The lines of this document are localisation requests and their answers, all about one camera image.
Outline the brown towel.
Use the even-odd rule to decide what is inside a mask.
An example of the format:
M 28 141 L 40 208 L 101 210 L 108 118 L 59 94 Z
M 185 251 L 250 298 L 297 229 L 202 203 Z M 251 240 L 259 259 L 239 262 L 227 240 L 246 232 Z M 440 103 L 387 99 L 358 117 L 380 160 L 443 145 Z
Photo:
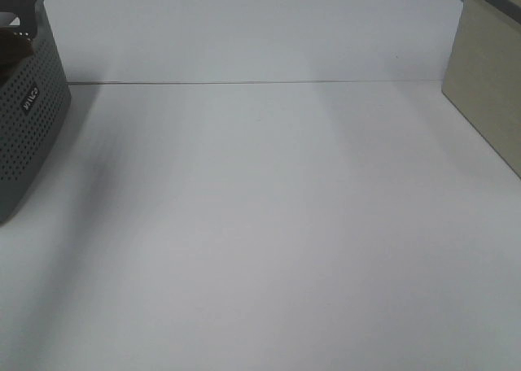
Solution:
M 2 67 L 17 64 L 22 59 L 33 55 L 31 41 L 7 28 L 1 29 L 0 49 Z

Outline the grey perforated plastic basket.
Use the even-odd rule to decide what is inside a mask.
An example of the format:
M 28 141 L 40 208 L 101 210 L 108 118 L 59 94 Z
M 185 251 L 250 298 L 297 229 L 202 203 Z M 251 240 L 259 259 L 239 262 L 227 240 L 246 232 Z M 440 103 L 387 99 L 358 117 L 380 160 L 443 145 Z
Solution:
M 62 128 L 71 93 L 45 0 L 1 0 L 20 19 L 6 30 L 31 43 L 1 85 L 1 222 L 8 221 L 37 178 Z

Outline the beige storage box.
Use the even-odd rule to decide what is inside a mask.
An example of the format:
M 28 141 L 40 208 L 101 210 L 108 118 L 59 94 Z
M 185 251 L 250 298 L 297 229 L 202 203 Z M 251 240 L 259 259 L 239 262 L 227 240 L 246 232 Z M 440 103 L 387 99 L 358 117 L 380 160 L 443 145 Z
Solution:
M 520 173 L 520 0 L 463 0 L 444 96 Z

